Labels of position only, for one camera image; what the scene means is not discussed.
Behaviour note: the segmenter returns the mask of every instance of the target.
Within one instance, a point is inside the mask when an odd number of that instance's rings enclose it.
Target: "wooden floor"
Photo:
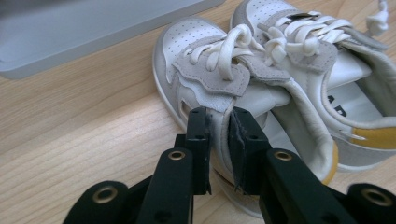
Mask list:
[[[303,10],[351,20],[365,31],[372,0],[294,0]],[[200,16],[228,31],[240,1]],[[91,185],[132,186],[151,175],[179,127],[154,85],[151,52],[162,28],[21,80],[0,77],[0,223],[62,223]],[[378,39],[396,62],[396,1],[389,31]],[[396,193],[396,157],[373,170],[336,174],[331,187],[368,182]],[[212,180],[213,194],[195,197],[194,223],[263,223],[235,208]]]

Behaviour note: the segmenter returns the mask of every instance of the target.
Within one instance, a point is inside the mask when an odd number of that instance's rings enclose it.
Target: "white shoelace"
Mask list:
[[[265,49],[255,41],[247,25],[240,24],[233,28],[219,42],[204,45],[196,49],[187,49],[184,55],[190,55],[190,63],[197,64],[203,52],[210,53],[206,61],[208,71],[219,67],[219,74],[224,80],[233,80],[231,70],[232,59],[241,55],[253,55],[250,48],[265,51]]]
[[[367,17],[367,35],[381,35],[388,29],[388,5],[386,0],[379,1],[379,12]],[[337,43],[350,38],[345,34],[342,27],[352,27],[346,20],[337,20],[331,16],[323,16],[318,20],[312,20],[320,13],[311,11],[307,13],[308,18],[293,21],[284,17],[279,19],[274,27],[268,29],[267,34],[270,40],[264,45],[267,52],[266,64],[280,63],[287,56],[288,52],[303,53],[305,56],[319,54],[319,40],[329,43]],[[282,32],[277,27],[284,24],[288,26]],[[263,24],[258,24],[259,29],[265,30]],[[297,31],[294,43],[288,43],[287,37]]]

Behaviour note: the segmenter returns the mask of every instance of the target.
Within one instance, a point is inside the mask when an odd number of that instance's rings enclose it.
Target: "wooden table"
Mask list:
[[[293,0],[351,20],[365,31],[371,0]],[[240,1],[200,13],[228,31]],[[396,62],[396,1],[389,31],[378,39]],[[153,45],[162,28],[21,80],[0,77],[0,222],[62,223],[82,192],[104,180],[132,186],[151,175],[179,127],[156,91]],[[346,191],[369,182],[396,193],[396,157],[373,170],[337,174]],[[212,179],[213,195],[195,197],[194,223],[263,223],[235,208]]]

